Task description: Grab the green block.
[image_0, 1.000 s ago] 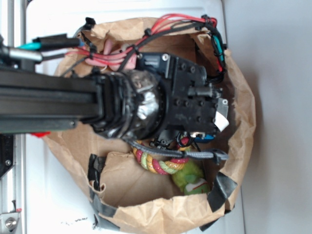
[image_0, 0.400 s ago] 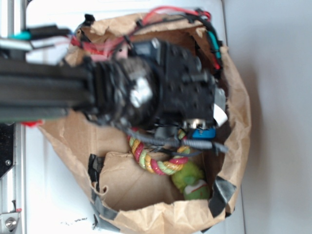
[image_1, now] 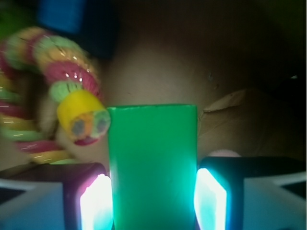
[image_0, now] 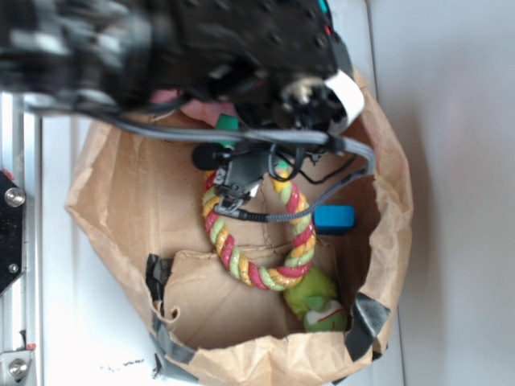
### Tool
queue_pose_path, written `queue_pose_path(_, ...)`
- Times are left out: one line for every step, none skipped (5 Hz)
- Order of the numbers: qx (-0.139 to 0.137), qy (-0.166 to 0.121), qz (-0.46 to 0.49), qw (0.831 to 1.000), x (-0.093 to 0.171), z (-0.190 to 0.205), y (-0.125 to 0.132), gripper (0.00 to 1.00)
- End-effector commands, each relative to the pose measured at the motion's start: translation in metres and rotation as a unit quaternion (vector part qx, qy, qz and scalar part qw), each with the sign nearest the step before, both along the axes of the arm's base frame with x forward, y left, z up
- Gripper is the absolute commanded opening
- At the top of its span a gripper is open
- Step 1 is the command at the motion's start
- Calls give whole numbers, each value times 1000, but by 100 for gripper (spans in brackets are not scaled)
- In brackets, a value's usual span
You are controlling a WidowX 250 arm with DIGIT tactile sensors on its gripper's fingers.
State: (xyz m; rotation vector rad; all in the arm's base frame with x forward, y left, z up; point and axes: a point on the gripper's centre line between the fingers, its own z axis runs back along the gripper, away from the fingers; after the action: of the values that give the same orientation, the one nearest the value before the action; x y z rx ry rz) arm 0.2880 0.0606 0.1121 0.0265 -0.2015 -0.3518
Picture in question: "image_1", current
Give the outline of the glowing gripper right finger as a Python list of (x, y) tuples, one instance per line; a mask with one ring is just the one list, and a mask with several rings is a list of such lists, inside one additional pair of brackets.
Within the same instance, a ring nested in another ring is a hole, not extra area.
[(304, 230), (306, 164), (288, 157), (206, 157), (197, 171), (200, 230)]

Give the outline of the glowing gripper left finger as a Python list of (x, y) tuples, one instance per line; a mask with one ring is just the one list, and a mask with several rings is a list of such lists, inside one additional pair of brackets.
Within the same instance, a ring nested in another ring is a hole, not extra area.
[(24, 164), (0, 173), (3, 230), (110, 230), (110, 178), (100, 163)]

